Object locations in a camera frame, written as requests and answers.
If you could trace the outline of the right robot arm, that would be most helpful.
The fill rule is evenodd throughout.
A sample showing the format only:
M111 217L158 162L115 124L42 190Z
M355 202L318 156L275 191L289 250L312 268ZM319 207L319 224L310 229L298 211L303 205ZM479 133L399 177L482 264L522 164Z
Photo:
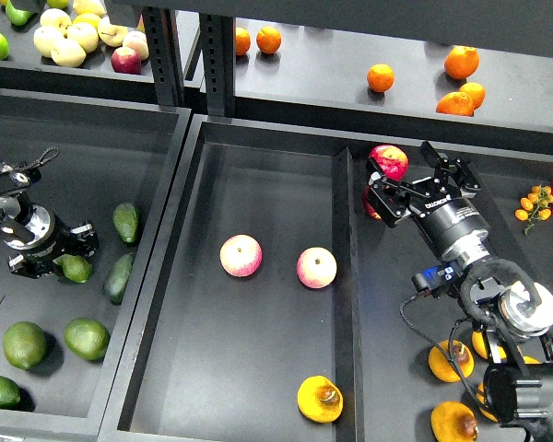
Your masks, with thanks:
M419 150L434 173L414 182L391 178L369 157L365 200L388 227L413 220L439 260L413 276L416 295L456 299L481 332L482 390L466 379L450 345L440 350L477 406L503 427L522 428L528 441L553 441L553 296L487 249L488 223L471 203L480 184L468 164L428 142Z

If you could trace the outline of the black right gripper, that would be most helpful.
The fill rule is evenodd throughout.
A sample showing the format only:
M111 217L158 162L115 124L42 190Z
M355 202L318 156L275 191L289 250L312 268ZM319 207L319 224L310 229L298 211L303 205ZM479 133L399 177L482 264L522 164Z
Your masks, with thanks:
M483 243L488 223L470 203L481 188L472 169L462 158L450 158L428 141L421 144L420 153L434 173L414 182L393 180L374 158L367 160L368 199L375 212L390 228L414 218L440 262L470 265L489 256ZM425 205L434 206L429 211Z

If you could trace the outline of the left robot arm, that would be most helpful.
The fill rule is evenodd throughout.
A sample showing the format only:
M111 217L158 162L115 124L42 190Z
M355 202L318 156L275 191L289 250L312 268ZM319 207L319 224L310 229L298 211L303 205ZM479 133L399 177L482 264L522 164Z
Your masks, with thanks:
M91 223L71 228L27 195L27 189L41 179L40 167L58 154L51 146L30 163L8 164L0 158L0 237L17 253L8 261L12 274L32 279L63 275L63 256L87 259L99 248Z

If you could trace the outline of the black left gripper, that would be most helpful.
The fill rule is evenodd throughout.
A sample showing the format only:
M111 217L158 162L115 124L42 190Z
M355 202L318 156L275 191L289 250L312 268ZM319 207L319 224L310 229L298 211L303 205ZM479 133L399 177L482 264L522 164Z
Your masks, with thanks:
M64 254L93 257L100 247L98 233L91 222L82 226L68 228L59 221L53 228L40 228L40 235L31 242L20 239L8 241L8 247L18 254L8 260L9 271L17 276L38 279L44 275L58 273L54 260Z

